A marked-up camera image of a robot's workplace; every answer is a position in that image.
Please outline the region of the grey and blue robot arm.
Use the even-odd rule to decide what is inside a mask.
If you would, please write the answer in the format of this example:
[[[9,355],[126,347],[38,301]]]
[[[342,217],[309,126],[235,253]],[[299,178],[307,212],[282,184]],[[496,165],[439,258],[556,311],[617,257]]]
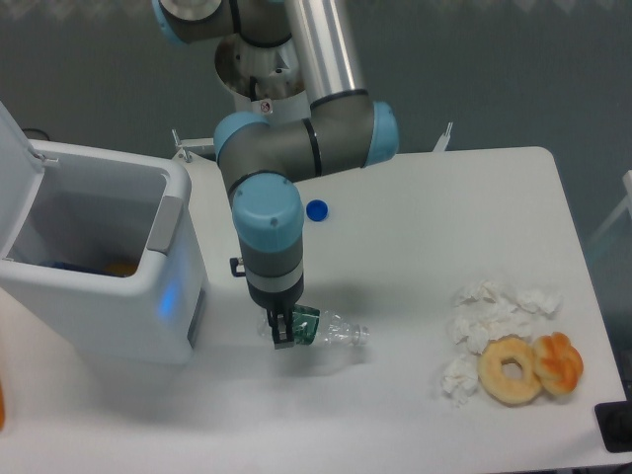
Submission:
[[[241,256],[231,263],[267,313],[274,344],[294,343],[304,288],[304,210],[297,184],[391,159],[399,130],[371,100],[343,1],[157,1],[163,34],[180,43],[219,39],[217,67],[247,110],[213,135]]]

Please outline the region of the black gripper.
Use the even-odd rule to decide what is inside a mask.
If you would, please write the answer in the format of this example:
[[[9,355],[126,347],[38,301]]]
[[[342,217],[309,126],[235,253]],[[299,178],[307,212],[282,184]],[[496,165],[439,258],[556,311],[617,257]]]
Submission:
[[[252,300],[260,307],[268,310],[267,319],[271,328],[275,349],[292,348],[294,346],[293,314],[290,308],[302,296],[304,282],[298,281],[290,288],[277,292],[260,290],[250,282],[247,282],[247,286]]]

